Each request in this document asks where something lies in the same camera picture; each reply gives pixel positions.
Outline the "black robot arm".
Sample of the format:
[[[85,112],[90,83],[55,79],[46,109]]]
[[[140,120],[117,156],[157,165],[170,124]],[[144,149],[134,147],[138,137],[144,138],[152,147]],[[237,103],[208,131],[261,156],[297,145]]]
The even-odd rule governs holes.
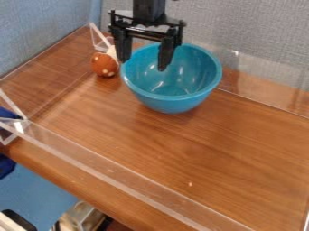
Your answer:
[[[184,20],[166,14],[168,0],[133,0],[133,10],[116,10],[110,14],[109,31],[117,46],[118,59],[126,62],[132,57],[133,39],[160,42],[158,70],[168,68],[176,49],[182,44]]]

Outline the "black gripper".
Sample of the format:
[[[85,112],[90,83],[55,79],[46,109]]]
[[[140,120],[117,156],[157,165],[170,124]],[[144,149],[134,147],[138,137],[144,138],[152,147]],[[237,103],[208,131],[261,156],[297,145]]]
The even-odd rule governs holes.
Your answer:
[[[161,41],[158,53],[158,70],[165,71],[172,62],[176,44],[182,44],[184,20],[162,14],[157,19],[137,18],[133,11],[112,10],[109,30],[113,33],[118,59],[126,62],[132,55],[132,37]]]

